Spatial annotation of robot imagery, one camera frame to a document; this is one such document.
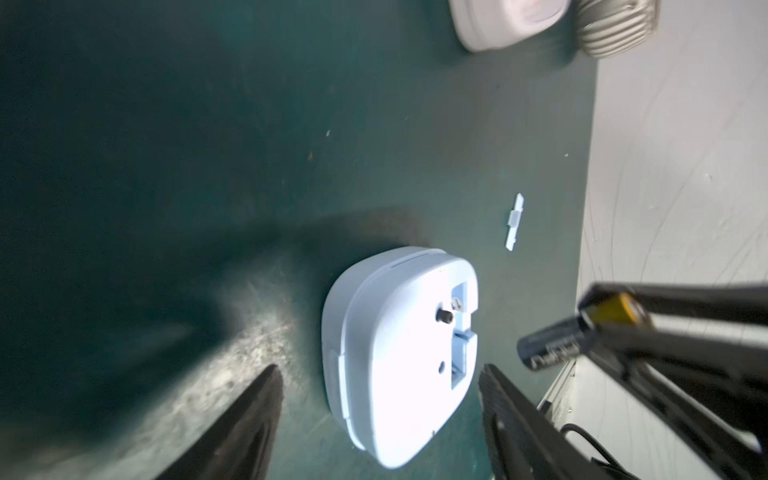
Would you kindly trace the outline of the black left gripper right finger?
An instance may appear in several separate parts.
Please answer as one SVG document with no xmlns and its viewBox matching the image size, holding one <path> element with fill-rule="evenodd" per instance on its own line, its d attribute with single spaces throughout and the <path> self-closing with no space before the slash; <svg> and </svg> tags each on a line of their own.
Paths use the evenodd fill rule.
<svg viewBox="0 0 768 480">
<path fill-rule="evenodd" d="M 493 364 L 478 381 L 485 441 L 496 479 L 607 479 Z"/>
</svg>

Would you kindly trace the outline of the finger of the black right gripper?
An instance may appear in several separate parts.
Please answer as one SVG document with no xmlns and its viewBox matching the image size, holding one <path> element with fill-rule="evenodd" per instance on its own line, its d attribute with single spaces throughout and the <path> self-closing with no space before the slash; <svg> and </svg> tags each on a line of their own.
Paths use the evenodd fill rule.
<svg viewBox="0 0 768 480">
<path fill-rule="evenodd" d="M 766 478 L 766 349 L 608 326 L 592 334 L 584 354 L 719 478 Z"/>
<path fill-rule="evenodd" d="M 581 297 L 579 310 L 627 293 L 650 313 L 767 326 L 767 284 L 669 285 L 594 283 Z"/>
</svg>

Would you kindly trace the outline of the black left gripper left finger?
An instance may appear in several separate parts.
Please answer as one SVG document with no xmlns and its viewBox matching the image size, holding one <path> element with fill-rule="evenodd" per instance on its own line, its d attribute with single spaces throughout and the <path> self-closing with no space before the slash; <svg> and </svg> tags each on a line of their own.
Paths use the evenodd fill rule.
<svg viewBox="0 0 768 480">
<path fill-rule="evenodd" d="M 158 477 L 160 479 L 264 479 L 284 398 L 283 377 L 272 364 L 214 424 Z"/>
</svg>

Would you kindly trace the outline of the small dark battery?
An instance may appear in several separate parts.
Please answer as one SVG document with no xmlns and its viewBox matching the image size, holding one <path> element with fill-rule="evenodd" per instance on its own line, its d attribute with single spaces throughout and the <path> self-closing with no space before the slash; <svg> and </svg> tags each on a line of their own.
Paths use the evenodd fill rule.
<svg viewBox="0 0 768 480">
<path fill-rule="evenodd" d="M 651 316 L 632 295 L 619 293 L 580 307 L 576 314 L 522 337 L 517 353 L 532 371 L 559 365 L 580 356 L 604 325 L 648 327 Z"/>
</svg>

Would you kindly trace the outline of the blue white alarm clock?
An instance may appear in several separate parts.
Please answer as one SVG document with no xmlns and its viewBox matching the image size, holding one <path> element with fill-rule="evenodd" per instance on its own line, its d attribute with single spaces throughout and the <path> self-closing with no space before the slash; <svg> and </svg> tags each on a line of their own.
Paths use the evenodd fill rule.
<svg viewBox="0 0 768 480">
<path fill-rule="evenodd" d="M 397 469 L 440 431 L 472 383 L 478 307 L 474 267 L 441 249 L 388 250 L 338 277 L 321 316 L 324 386 L 356 448 Z"/>
</svg>

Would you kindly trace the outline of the blue clock battery cover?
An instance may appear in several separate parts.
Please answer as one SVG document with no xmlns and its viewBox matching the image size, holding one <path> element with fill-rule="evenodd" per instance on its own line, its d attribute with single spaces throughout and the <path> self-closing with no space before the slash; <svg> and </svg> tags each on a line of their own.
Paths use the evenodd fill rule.
<svg viewBox="0 0 768 480">
<path fill-rule="evenodd" d="M 507 236 L 505 240 L 505 248 L 510 252 L 514 250 L 517 242 L 520 222 L 521 222 L 522 214 L 524 211 L 524 203 L 525 203 L 524 196 L 521 193 L 517 193 L 515 197 L 514 206 L 509 213 L 509 217 L 507 221 L 508 231 L 507 231 Z"/>
</svg>

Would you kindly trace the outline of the white alarm clock back up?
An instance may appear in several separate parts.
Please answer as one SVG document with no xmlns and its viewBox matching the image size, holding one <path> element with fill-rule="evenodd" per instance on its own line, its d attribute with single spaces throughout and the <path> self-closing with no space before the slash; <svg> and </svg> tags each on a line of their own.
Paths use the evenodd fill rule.
<svg viewBox="0 0 768 480">
<path fill-rule="evenodd" d="M 569 0 L 450 0 L 456 34 L 472 53 L 500 50 L 555 25 Z"/>
</svg>

